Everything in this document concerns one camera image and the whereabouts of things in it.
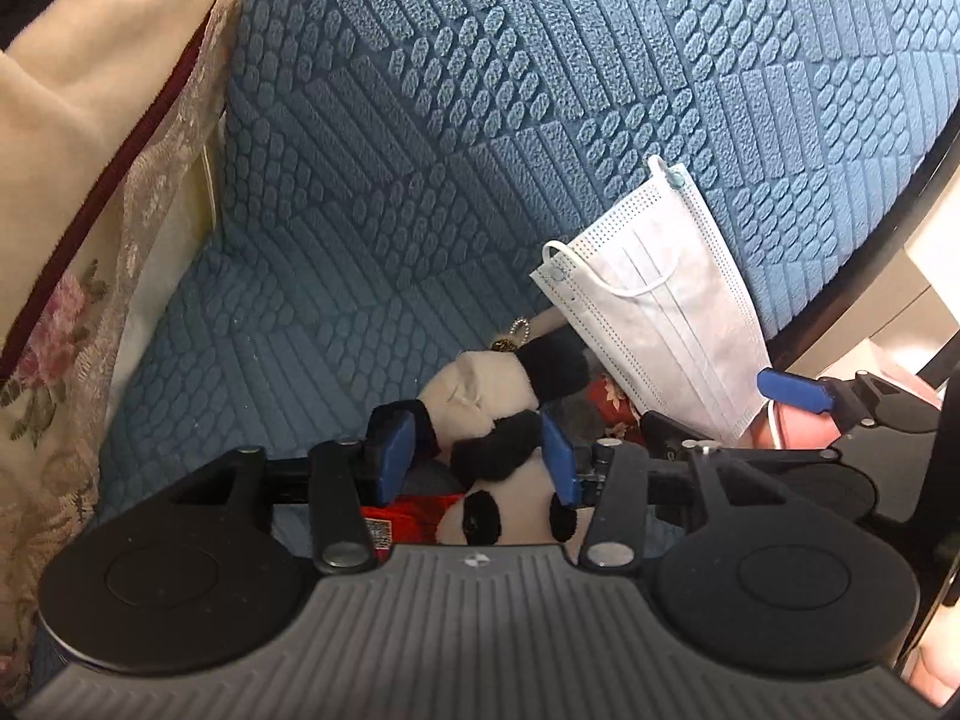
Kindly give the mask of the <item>panda plush toy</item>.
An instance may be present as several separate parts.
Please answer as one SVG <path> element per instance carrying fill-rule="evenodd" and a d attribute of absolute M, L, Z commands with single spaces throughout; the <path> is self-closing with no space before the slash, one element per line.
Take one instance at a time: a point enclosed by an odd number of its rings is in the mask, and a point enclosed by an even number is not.
<path fill-rule="evenodd" d="M 398 495 L 462 494 L 436 544 L 561 544 L 576 554 L 589 514 L 558 502 L 542 416 L 589 379 L 586 345 L 567 325 L 519 346 L 498 340 L 457 356 L 418 397 L 376 406 L 366 436 L 397 411 L 415 416 L 415 457 Z"/>

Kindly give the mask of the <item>red printed packet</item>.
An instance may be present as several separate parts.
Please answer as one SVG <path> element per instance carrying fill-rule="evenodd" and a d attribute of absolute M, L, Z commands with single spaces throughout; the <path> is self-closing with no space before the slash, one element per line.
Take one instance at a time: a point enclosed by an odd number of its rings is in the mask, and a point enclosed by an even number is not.
<path fill-rule="evenodd" d="M 586 398 L 599 413 L 605 437 L 644 444 L 640 413 L 612 377 L 608 374 L 597 376 L 587 386 Z"/>

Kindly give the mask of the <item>small red packet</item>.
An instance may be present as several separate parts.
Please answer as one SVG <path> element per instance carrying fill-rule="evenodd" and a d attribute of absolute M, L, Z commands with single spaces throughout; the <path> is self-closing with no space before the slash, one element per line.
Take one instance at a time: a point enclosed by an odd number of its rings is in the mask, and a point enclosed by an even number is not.
<path fill-rule="evenodd" d="M 370 532 L 377 561 L 387 561 L 397 544 L 433 546 L 438 543 L 439 523 L 460 499 L 462 494 L 401 494 L 391 504 L 363 505 L 361 515 Z"/>

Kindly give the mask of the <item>beige plastic folding stool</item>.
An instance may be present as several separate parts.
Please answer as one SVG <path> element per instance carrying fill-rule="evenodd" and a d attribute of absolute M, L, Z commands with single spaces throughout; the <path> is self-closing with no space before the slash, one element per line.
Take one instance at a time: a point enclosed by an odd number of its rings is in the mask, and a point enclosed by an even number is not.
<path fill-rule="evenodd" d="M 958 195 L 934 205 L 908 242 L 841 319 L 789 371 L 850 376 L 895 362 L 918 374 L 958 330 Z"/>

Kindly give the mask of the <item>white blue face mask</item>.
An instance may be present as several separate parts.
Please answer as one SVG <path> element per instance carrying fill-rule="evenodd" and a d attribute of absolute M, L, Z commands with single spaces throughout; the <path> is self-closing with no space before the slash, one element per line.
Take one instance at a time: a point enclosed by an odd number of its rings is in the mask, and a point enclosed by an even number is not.
<path fill-rule="evenodd" d="M 737 444 L 770 366 L 745 281 L 693 177 L 647 160 L 649 177 L 530 277 L 641 415 L 658 411 Z"/>

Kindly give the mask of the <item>pink cardboard box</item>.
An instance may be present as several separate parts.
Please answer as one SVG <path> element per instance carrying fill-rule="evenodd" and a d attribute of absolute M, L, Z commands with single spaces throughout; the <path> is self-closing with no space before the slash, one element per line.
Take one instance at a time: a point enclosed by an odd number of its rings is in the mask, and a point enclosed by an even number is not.
<path fill-rule="evenodd" d="M 934 401 L 919 382 L 871 372 L 807 379 L 765 369 L 771 452 L 802 494 L 866 528 L 910 564 L 919 606 L 890 668 L 788 686 L 775 717 L 955 718 L 934 684 L 958 661 L 958 377 Z"/>

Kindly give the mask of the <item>floral beige cushion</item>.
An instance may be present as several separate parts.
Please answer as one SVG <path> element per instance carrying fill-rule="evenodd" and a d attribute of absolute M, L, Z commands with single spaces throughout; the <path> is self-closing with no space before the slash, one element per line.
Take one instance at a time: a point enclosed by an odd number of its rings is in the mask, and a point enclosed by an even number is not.
<path fill-rule="evenodd" d="M 217 0 L 171 109 L 55 286 L 13 374 L 2 372 L 2 695 L 31 679 L 37 587 L 98 502 L 99 447 L 128 306 L 179 182 L 220 114 L 239 0 Z"/>

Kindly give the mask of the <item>blue quilted sofa cover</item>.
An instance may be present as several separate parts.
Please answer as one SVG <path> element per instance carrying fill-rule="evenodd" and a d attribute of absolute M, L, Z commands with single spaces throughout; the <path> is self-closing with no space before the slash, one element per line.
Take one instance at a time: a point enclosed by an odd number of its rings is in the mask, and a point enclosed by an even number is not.
<path fill-rule="evenodd" d="M 242 0 L 212 239 L 101 454 L 112 518 L 361 433 L 544 309 L 540 247 L 685 164 L 778 361 L 958 127 L 958 0 Z"/>

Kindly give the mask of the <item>striped beige black red blanket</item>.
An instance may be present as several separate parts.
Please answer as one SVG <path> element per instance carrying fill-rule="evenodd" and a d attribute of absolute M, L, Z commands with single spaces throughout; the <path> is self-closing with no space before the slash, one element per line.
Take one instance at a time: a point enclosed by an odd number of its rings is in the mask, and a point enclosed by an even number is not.
<path fill-rule="evenodd" d="M 199 55 L 217 0 L 52 0 L 2 52 L 2 372 Z"/>

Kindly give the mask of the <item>black sofa frame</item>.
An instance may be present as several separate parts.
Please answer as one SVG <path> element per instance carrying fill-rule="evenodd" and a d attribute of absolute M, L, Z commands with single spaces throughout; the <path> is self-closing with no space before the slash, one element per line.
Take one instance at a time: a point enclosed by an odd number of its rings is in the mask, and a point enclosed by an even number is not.
<path fill-rule="evenodd" d="M 944 132 L 867 241 L 822 293 L 768 343 L 776 369 L 788 369 L 799 361 L 866 293 L 867 286 L 889 265 L 895 252 L 905 247 L 957 169 L 958 133 Z"/>

